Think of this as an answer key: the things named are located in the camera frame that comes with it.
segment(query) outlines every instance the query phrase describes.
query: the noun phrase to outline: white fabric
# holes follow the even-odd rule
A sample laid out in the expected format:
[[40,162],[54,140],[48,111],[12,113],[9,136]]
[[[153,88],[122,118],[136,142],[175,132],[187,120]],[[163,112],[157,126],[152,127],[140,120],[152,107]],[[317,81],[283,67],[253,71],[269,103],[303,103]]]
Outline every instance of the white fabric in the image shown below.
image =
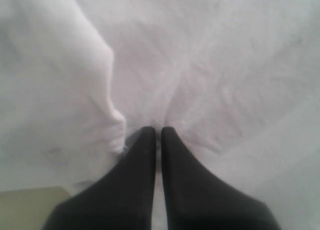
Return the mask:
[[[1,1],[1,187],[92,181],[111,166],[101,148],[86,151],[96,138],[82,122],[96,120],[89,129],[103,149],[122,146],[108,44],[127,134],[173,126],[213,173],[267,202],[284,230],[320,229],[320,0]],[[39,154],[64,143],[53,161]],[[157,181],[154,229],[166,228],[161,195]]]

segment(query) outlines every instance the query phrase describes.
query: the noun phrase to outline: beige floor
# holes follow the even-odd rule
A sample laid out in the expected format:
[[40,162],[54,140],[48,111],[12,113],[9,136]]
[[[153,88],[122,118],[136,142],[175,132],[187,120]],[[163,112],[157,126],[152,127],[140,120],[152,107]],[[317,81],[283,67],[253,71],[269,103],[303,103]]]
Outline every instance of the beige floor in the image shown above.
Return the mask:
[[54,207],[68,199],[61,187],[0,193],[0,230],[40,230]]

